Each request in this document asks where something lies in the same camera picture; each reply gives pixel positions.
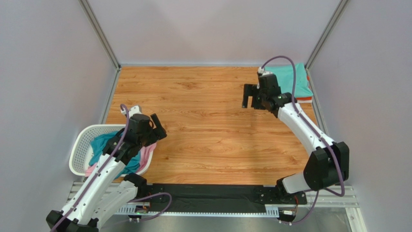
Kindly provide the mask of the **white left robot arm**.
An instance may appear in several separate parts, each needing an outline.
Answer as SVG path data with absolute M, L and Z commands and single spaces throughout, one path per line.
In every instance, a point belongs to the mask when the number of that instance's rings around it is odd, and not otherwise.
M 146 187 L 146 180 L 133 173 L 124 177 L 117 190 L 105 196 L 113 180 L 138 152 L 166 138 L 156 114 L 127 116 L 126 125 L 111 137 L 96 167 L 75 196 L 61 210 L 52 210 L 46 222 L 52 232 L 98 232 L 123 205 Z

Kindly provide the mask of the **light teal t-shirt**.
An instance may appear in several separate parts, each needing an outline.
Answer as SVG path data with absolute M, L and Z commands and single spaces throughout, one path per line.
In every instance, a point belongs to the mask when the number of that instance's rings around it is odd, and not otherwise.
M 281 88 L 282 93 L 292 93 L 293 83 L 294 83 L 294 72 L 292 65 L 286 66 L 274 66 L 265 67 L 266 71 L 271 71 L 276 75 L 278 85 Z M 310 97 L 313 96 L 313 92 L 309 87 L 309 76 L 305 70 L 303 63 L 295 64 L 296 70 L 296 83 L 294 97 L 297 99 L 299 97 Z

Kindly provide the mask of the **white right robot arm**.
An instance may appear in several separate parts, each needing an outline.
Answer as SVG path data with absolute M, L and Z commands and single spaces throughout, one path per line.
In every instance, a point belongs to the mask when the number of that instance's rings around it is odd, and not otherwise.
M 327 190 L 340 184 L 343 195 L 344 182 L 349 177 L 349 147 L 321 131 L 291 93 L 281 92 L 277 77 L 272 73 L 259 75 L 256 85 L 244 85 L 242 108 L 247 108 L 249 98 L 252 108 L 267 110 L 288 126 L 309 156 L 302 172 L 277 180 L 280 194 Z

